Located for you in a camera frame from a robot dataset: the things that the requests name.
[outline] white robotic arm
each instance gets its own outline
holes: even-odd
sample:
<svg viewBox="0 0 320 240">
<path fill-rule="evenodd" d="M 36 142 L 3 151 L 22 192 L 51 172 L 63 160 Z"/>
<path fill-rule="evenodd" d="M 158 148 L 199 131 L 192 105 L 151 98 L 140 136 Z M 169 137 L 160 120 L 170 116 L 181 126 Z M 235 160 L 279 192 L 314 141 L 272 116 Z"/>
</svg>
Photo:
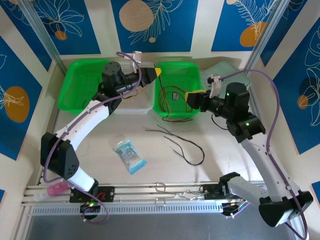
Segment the white robotic arm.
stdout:
<svg viewBox="0 0 320 240">
<path fill-rule="evenodd" d="M 109 62 L 102 73 L 102 83 L 88 106 L 67 126 L 41 139 L 41 165 L 58 174 L 84 192 L 94 195 L 98 182 L 79 166 L 75 151 L 82 140 L 105 120 L 122 101 L 121 94 L 137 86 L 145 87 L 161 73 L 159 68 L 139 68 L 141 74 L 125 75 L 118 62 Z"/>
<path fill-rule="evenodd" d="M 215 89 L 217 83 L 213 80 L 210 78 L 208 82 L 214 84 L 212 89 Z M 267 187 L 267 190 L 261 189 L 232 172 L 220 178 L 223 194 L 239 196 L 258 207 L 260 215 L 271 227 L 299 216 L 300 206 L 304 211 L 313 197 L 309 191 L 300 190 L 275 153 L 267 150 L 266 129 L 258 117 L 249 112 L 250 94 L 246 86 L 238 82 L 229 83 L 224 98 L 217 97 L 212 91 L 189 92 L 186 102 L 193 109 L 210 111 L 216 117 L 226 119 L 228 131 L 250 155 Z"/>
</svg>

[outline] blue snack packet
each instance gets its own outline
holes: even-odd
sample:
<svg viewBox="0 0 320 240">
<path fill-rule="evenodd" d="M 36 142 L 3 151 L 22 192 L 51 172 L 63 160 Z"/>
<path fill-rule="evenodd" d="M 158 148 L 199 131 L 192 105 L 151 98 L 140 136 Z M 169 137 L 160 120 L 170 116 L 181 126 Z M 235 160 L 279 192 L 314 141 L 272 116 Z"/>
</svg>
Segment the blue snack packet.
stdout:
<svg viewBox="0 0 320 240">
<path fill-rule="evenodd" d="M 120 156 L 130 174 L 134 174 L 147 164 L 147 161 L 139 155 L 129 139 L 120 141 L 113 147 L 113 150 Z"/>
</svg>

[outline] metal frame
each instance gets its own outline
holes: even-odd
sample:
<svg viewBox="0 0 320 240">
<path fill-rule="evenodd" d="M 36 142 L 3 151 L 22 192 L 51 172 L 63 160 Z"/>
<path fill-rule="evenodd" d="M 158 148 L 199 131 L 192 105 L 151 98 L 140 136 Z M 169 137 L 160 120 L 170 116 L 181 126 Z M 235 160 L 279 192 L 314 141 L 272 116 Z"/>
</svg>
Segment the metal frame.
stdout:
<svg viewBox="0 0 320 240">
<path fill-rule="evenodd" d="M 251 183 L 266 187 L 263 181 L 251 181 Z M 102 186 L 113 186 L 115 188 L 113 202 L 105 203 L 109 215 L 222 213 L 222 203 L 234 203 L 240 200 L 240 198 L 205 200 L 204 195 L 199 195 L 194 200 L 188 200 L 174 194 L 186 193 L 184 194 L 185 197 L 192 197 L 194 195 L 190 194 L 189 191 L 197 192 L 204 184 L 218 183 L 106 184 Z M 69 202 L 70 190 L 41 202 L 34 201 L 34 194 L 47 187 L 41 185 L 26 187 L 19 210 L 19 218 L 17 218 L 10 237 L 11 240 L 24 240 L 26 238 L 33 216 L 80 216 L 80 204 Z M 106 212 L 102 209 L 99 213 L 92 214 L 103 215 Z"/>
<path fill-rule="evenodd" d="M 17 0 L 19 8 L 24 14 L 27 21 L 30 23 L 36 36 L 42 43 L 43 47 L 51 57 L 51 59 L 56 63 L 57 67 L 63 74 L 67 73 L 67 68 L 60 58 L 60 54 L 52 41 L 49 33 L 47 32 L 44 24 L 42 23 L 40 17 L 38 16 L 34 6 L 29 0 Z"/>
<path fill-rule="evenodd" d="M 259 38 L 256 46 L 254 47 L 251 56 L 245 66 L 245 69 L 250 69 L 255 66 L 256 61 L 259 59 L 262 50 L 267 44 L 271 34 L 273 33 L 276 25 L 278 24 L 284 10 L 286 9 L 290 0 L 278 1 L 275 10 L 272 12 L 266 27 L 264 28 L 261 37 Z M 19 0 L 22 3 L 22 12 L 28 13 L 30 6 L 28 1 Z M 38 22 L 34 23 L 36 29 L 41 30 L 43 25 Z M 35 31 L 36 33 L 42 35 L 42 31 Z M 46 46 L 51 47 L 51 42 L 45 42 Z M 51 52 L 52 57 L 56 56 L 58 52 L 57 49 L 47 49 Z M 61 64 L 60 57 L 55 59 L 58 63 L 59 68 L 65 72 L 65 66 Z M 249 89 L 250 107 L 252 112 L 260 117 L 259 106 L 255 100 L 255 94 L 251 89 Z M 60 194 L 59 196 L 50 197 L 42 202 L 35 202 L 33 195 L 39 191 L 45 189 L 47 186 L 42 186 L 43 167 L 39 169 L 37 182 L 38 186 L 27 186 L 23 199 L 21 208 L 19 210 L 19 217 L 14 226 L 14 231 L 11 235 L 11 240 L 23 240 L 25 239 L 29 224 L 31 222 L 32 216 L 39 215 L 79 215 L 80 204 L 70 203 L 69 196 L 70 191 Z M 251 183 L 257 186 L 265 186 L 263 181 L 251 181 Z M 159 192 L 156 190 L 156 184 L 115 184 L 115 185 L 105 185 L 114 186 L 114 200 L 113 202 L 106 203 L 109 210 L 109 214 L 150 214 L 150 213 L 221 213 L 222 203 L 232 203 L 237 202 L 240 199 L 217 199 L 217 200 L 205 200 L 204 196 L 200 196 L 195 200 L 187 200 L 185 198 L 177 197 L 172 194 L 183 193 L 186 191 L 198 191 L 200 186 L 204 184 L 217 184 L 217 182 L 196 182 L 196 183 L 166 183 L 165 192 Z M 293 224 L 296 227 L 300 227 L 300 219 L 295 219 Z"/>
<path fill-rule="evenodd" d="M 244 67 L 245 70 L 253 69 L 255 67 L 257 60 L 260 58 L 262 51 L 264 50 L 267 42 L 269 41 L 272 33 L 274 32 L 279 20 L 281 19 L 283 13 L 285 12 L 289 2 L 290 2 L 290 0 L 279 0 L 277 2 L 277 4 L 275 5 L 274 11 L 272 11 L 268 21 L 266 22 L 265 27 L 263 28 L 263 31 L 261 33 L 261 36 L 257 40 L 257 42 L 251 52 L 251 55 L 248 59 L 248 62 L 246 63 L 246 65 Z M 257 97 L 256 97 L 255 93 L 252 91 L 251 87 L 249 88 L 248 91 L 251 96 L 250 100 L 249 100 L 249 104 L 250 104 L 252 113 L 262 120 L 261 114 L 259 111 L 259 106 L 256 101 Z"/>
</svg>

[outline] green plastic basket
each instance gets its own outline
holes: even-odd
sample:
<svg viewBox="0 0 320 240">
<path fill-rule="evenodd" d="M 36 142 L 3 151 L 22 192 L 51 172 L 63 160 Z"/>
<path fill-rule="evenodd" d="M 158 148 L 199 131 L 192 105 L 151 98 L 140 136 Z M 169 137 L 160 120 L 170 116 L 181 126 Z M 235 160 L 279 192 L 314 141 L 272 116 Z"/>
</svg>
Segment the green plastic basket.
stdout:
<svg viewBox="0 0 320 240">
<path fill-rule="evenodd" d="M 186 102 L 185 94 L 174 88 L 176 86 L 186 92 L 192 92 L 194 90 L 202 90 L 200 71 L 197 65 L 191 62 L 182 62 L 182 61 L 164 61 L 156 65 L 157 68 L 161 69 L 161 82 L 162 86 L 166 91 L 166 101 L 168 102 L 171 115 L 173 118 L 191 118 L 192 116 L 200 112 L 199 109 L 193 109 L 191 112 L 186 112 Z M 168 115 L 168 108 L 164 104 L 163 111 L 159 104 L 159 96 L 161 95 L 161 84 L 159 78 L 155 82 L 155 95 L 154 95 L 154 105 L 153 110 L 162 117 Z"/>
<path fill-rule="evenodd" d="M 79 114 L 89 104 L 102 82 L 106 59 L 82 59 L 73 62 L 65 75 L 58 99 L 63 111 Z"/>
</svg>

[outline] cable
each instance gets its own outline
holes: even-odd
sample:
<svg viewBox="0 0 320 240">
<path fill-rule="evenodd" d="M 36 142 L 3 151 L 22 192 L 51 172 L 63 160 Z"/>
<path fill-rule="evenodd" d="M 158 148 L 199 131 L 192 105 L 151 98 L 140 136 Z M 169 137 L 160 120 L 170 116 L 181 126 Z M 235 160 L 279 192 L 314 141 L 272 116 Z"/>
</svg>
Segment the cable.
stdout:
<svg viewBox="0 0 320 240">
<path fill-rule="evenodd" d="M 166 137 L 166 136 L 163 136 L 165 139 L 168 139 L 169 141 L 173 142 L 174 144 L 176 144 L 176 145 L 178 145 L 178 146 L 180 147 L 182 154 L 178 153 L 178 152 L 177 152 L 176 150 L 174 150 L 174 149 L 172 149 L 172 150 L 173 150 L 177 155 L 179 155 L 180 157 L 182 157 L 188 164 L 190 164 L 190 165 L 192 165 L 192 166 L 198 166 L 198 165 L 200 165 L 200 164 L 202 164 L 202 163 L 204 162 L 206 155 L 205 155 L 205 151 L 203 150 L 202 147 L 200 147 L 198 144 L 196 144 L 196 143 L 193 142 L 193 141 L 190 141 L 190 140 L 188 140 L 188 139 L 182 138 L 182 137 L 180 137 L 180 136 L 178 136 L 178 135 L 175 135 L 175 134 L 169 132 L 167 129 L 165 129 L 165 128 L 162 127 L 162 126 L 159 126 L 158 124 L 157 124 L 157 126 L 158 126 L 159 128 L 161 128 L 161 129 L 167 131 L 167 132 L 161 131 L 161 130 L 155 130 L 155 129 L 145 129 L 145 130 L 148 131 L 148 132 L 159 132 L 159 133 L 167 134 L 167 135 L 170 135 L 170 136 L 174 136 L 174 137 L 176 137 L 176 138 L 178 138 L 178 139 L 180 139 L 180 140 L 183 140 L 183 141 L 185 141 L 185 142 L 188 142 L 188 143 L 191 143 L 191 144 L 195 145 L 195 146 L 198 147 L 198 148 L 201 150 L 201 152 L 202 152 L 202 160 L 201 160 L 200 162 L 198 162 L 198 163 L 191 163 L 191 162 L 189 162 L 189 161 L 186 159 L 185 154 L 184 154 L 184 151 L 183 151 L 182 147 L 181 147 L 178 143 L 176 143 L 175 141 L 173 141 L 172 139 L 170 139 L 170 138 L 168 138 L 168 137 Z"/>
<path fill-rule="evenodd" d="M 275 126 L 276 126 L 276 122 L 278 120 L 278 116 L 279 116 L 279 111 L 280 111 L 280 96 L 279 96 L 279 92 L 278 92 L 278 89 L 277 89 L 277 86 L 276 84 L 274 83 L 274 81 L 271 79 L 271 77 L 269 77 L 266 73 L 264 73 L 263 71 L 259 71 L 259 70 L 255 70 L 255 69 L 248 69 L 248 70 L 242 70 L 242 71 L 239 71 L 239 72 L 236 72 L 236 73 L 233 73 L 233 74 L 230 74 L 228 76 L 224 76 L 224 77 L 220 77 L 220 80 L 224 80 L 224 79 L 227 79 L 227 78 L 230 78 L 232 76 L 235 76 L 237 74 L 240 74 L 240 73 L 248 73 L 248 72 L 254 72 L 254 73 L 259 73 L 261 75 L 263 75 L 264 77 L 266 77 L 266 79 L 268 79 L 268 81 L 271 83 L 272 87 L 273 87 L 273 90 L 275 92 L 275 96 L 276 96 L 276 111 L 275 111 L 275 116 L 274 116 L 274 120 L 273 120 L 273 123 L 271 125 L 271 128 L 270 128 L 270 131 L 269 131 L 269 134 L 266 138 L 266 151 L 267 151 L 267 154 L 271 160 L 271 162 L 273 163 L 274 167 L 276 168 L 277 172 L 279 173 L 279 175 L 281 176 L 282 180 L 284 181 L 284 184 L 286 185 L 286 187 L 289 187 L 290 184 L 287 180 L 287 178 L 285 177 L 284 173 L 281 171 L 279 165 L 277 164 L 275 158 L 272 156 L 271 152 L 270 152 L 270 141 L 271 141 L 271 135 L 275 129 Z M 294 191 L 291 190 L 288 190 L 290 192 L 290 194 L 292 195 L 292 198 L 295 202 L 295 204 L 297 205 L 297 208 L 299 210 L 299 213 L 301 215 L 301 219 L 302 219 L 302 222 L 303 222 L 303 227 L 304 227 L 304 233 L 305 233 L 305 236 L 302 237 L 296 230 L 293 229 L 292 226 L 290 226 L 287 222 L 285 222 L 285 224 L 290 228 L 290 230 L 292 230 L 294 232 L 294 234 L 296 234 L 296 236 L 302 240 L 306 240 L 309 236 L 309 232 L 308 232 L 308 225 L 307 225 L 307 220 L 306 220 L 306 217 L 305 217 L 305 214 L 304 214 L 304 211 L 299 203 L 299 200 L 297 199 Z"/>
<path fill-rule="evenodd" d="M 85 102 L 86 102 L 86 100 L 84 100 L 82 103 L 82 109 L 85 109 Z"/>
<path fill-rule="evenodd" d="M 219 128 L 221 128 L 222 130 L 228 130 L 228 128 L 223 128 L 223 127 L 219 126 L 219 125 L 215 122 L 215 120 L 214 120 L 214 114 L 211 115 L 211 120 L 212 120 L 212 122 L 213 122 L 215 125 L 217 125 L 217 126 L 218 126 Z"/>
<path fill-rule="evenodd" d="M 122 99 L 130 99 L 130 98 L 135 97 L 137 95 L 138 95 L 138 90 L 135 89 L 135 95 L 131 95 L 131 96 L 128 96 L 128 97 L 122 97 Z"/>
<path fill-rule="evenodd" d="M 162 118 L 162 121 L 170 122 L 170 123 L 185 123 L 185 122 L 192 121 L 191 118 L 184 118 L 184 119 L 181 119 L 181 120 L 167 120 L 167 119 L 166 119 L 166 118 L 170 117 L 170 115 L 171 115 L 171 108 L 170 108 L 170 105 L 169 105 L 169 103 L 168 103 L 168 101 L 167 101 L 167 99 L 166 99 L 166 94 L 167 94 L 167 92 L 165 91 L 165 89 L 166 89 L 167 87 L 172 87 L 172 88 L 176 88 L 176 89 L 180 90 L 180 91 L 183 92 L 183 93 L 186 93 L 186 91 L 184 91 L 184 90 L 182 90 L 180 87 L 177 87 L 177 86 L 174 86 L 174 85 L 168 85 L 168 86 L 163 87 L 161 76 L 159 76 L 159 83 L 160 83 L 160 87 L 161 87 L 161 89 L 160 89 L 161 94 L 159 94 L 159 97 L 158 97 L 158 104 L 159 104 L 161 110 L 162 110 L 163 112 L 166 112 L 166 110 L 165 110 L 165 108 L 164 108 L 164 106 L 163 106 L 164 103 L 165 103 L 166 108 L 167 108 L 167 112 L 168 112 L 167 116 L 164 116 L 164 117 Z M 185 103 L 185 112 L 188 113 L 188 111 L 187 111 L 187 106 L 188 106 L 188 105 L 187 105 L 186 102 L 184 102 L 184 103 Z"/>
<path fill-rule="evenodd" d="M 57 181 L 57 180 L 61 180 L 62 177 L 57 177 L 57 178 L 54 178 L 52 180 L 48 180 L 47 179 L 47 171 L 48 171 L 48 166 L 49 166 L 49 162 L 50 162 L 50 159 L 55 151 L 55 149 L 57 148 L 58 144 L 60 143 L 60 141 L 71 131 L 71 129 L 73 129 L 85 116 L 87 116 L 88 114 L 90 114 L 92 111 L 94 111 L 95 109 L 99 108 L 100 106 L 104 105 L 105 103 L 108 103 L 108 102 L 111 102 L 113 100 L 116 100 L 116 99 L 120 99 L 124 96 L 128 96 L 129 94 L 131 94 L 139 85 L 140 85 L 140 82 L 141 82 L 141 78 L 142 78 L 142 72 L 141 72 L 141 68 L 139 66 L 139 64 L 137 63 L 137 61 L 131 57 L 130 55 L 124 53 L 124 52 L 117 52 L 116 53 L 119 57 L 128 57 L 131 61 L 134 62 L 134 64 L 136 65 L 137 67 L 137 70 L 139 72 L 139 77 L 138 77 L 138 81 L 137 81 L 137 84 L 128 92 L 126 92 L 125 94 L 122 94 L 122 95 L 119 95 L 119 96 L 115 96 L 115 97 L 111 97 L 111 98 L 108 98 L 107 100 L 104 100 L 96 105 L 94 105 L 93 107 L 91 107 L 89 109 L 89 111 L 86 111 L 84 112 L 82 115 L 80 115 L 68 128 L 67 130 L 58 138 L 58 140 L 54 143 L 54 145 L 52 146 L 47 158 L 46 158 L 46 161 L 45 161 L 45 164 L 44 164 L 44 171 L 43 171 L 43 180 L 45 183 L 47 184 L 50 184 L 54 181 Z M 86 192 L 86 191 L 83 191 L 82 189 L 76 187 L 76 189 L 84 194 L 86 194 L 87 196 L 89 196 L 90 198 L 94 199 L 95 201 L 97 201 L 99 204 L 101 204 L 105 210 L 106 210 L 106 217 L 102 220 L 102 221 L 99 221 L 99 222 L 93 222 L 93 221 L 87 221 L 89 223 L 104 223 L 105 221 L 107 221 L 108 219 L 108 209 L 107 207 L 102 203 L 102 201 L 100 201 L 99 199 L 97 199 L 95 196 L 91 195 L 90 193 Z"/>
</svg>

